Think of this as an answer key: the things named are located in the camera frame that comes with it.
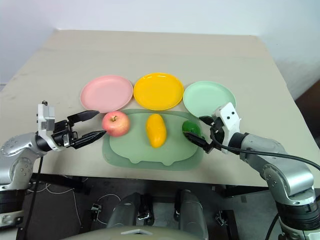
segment beige table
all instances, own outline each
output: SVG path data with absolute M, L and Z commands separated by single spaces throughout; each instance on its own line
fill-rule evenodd
M 56 120 L 83 111 L 82 87 L 95 77 L 115 74 L 133 84 L 143 75 L 165 72 L 184 87 L 215 81 L 237 100 L 240 130 L 273 138 L 288 153 L 320 164 L 320 151 L 266 47 L 255 36 L 138 32 L 55 32 L 0 93 L 0 144 L 37 130 L 37 104 L 55 106 Z M 134 99 L 126 108 L 141 108 Z M 186 111 L 183 102 L 173 110 Z M 101 129 L 103 115 L 78 123 L 79 134 Z M 34 170 L 38 169 L 38 160 Z M 315 186 L 320 173 L 311 168 Z M 150 179 L 211 184 L 266 186 L 259 174 L 233 154 L 205 154 L 190 171 L 121 168 L 102 156 L 102 140 L 75 150 L 49 152 L 42 172 L 76 176 Z

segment yellow mango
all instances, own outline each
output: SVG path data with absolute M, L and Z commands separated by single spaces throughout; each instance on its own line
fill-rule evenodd
M 159 148 L 165 143 L 167 129 L 160 114 L 155 113 L 148 117 L 145 123 L 145 130 L 152 147 Z

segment apple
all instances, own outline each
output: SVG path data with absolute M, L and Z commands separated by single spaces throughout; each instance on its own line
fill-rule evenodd
M 129 131 L 130 119 L 121 111 L 111 111 L 103 117 L 102 128 L 110 136 L 120 137 Z

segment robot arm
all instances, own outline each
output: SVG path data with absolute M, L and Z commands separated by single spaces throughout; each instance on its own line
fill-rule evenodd
M 72 127 L 96 116 L 98 111 L 84 111 L 55 123 L 54 108 L 46 101 L 38 105 L 37 133 L 14 136 L 0 149 L 0 229 L 23 221 L 22 204 L 33 174 L 34 162 L 48 151 L 75 149 L 93 143 L 106 131 L 94 131 L 78 138 Z
M 275 140 L 239 133 L 240 118 L 230 102 L 219 107 L 212 117 L 203 116 L 200 120 L 210 126 L 211 143 L 191 132 L 184 132 L 184 135 L 207 153 L 216 148 L 227 154 L 228 151 L 221 148 L 224 145 L 239 150 L 287 154 Z M 278 209 L 284 239 L 320 239 L 314 177 L 306 164 L 283 157 L 231 152 L 239 155 L 266 181 Z

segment white wall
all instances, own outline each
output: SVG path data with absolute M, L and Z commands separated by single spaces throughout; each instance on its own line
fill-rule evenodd
M 5 13 L 2 18 L 6 19 L 0 23 L 0 29 L 16 34 L 6 36 L 4 55 L 12 52 L 11 59 L 17 62 L 12 66 L 12 62 L 0 59 L 6 66 L 2 68 L 5 81 L 47 38 L 52 27 L 256 35 L 265 42 L 294 98 L 320 79 L 319 0 L 30 0 L 28 4 L 26 0 L 5 2 L 10 7 L 10 13 L 8 6 L 0 6 L 0 15 Z M 22 40 L 27 43 L 27 47 L 21 45 Z
M 13 77 L 53 30 L 36 3 L 0 0 L 0 84 Z

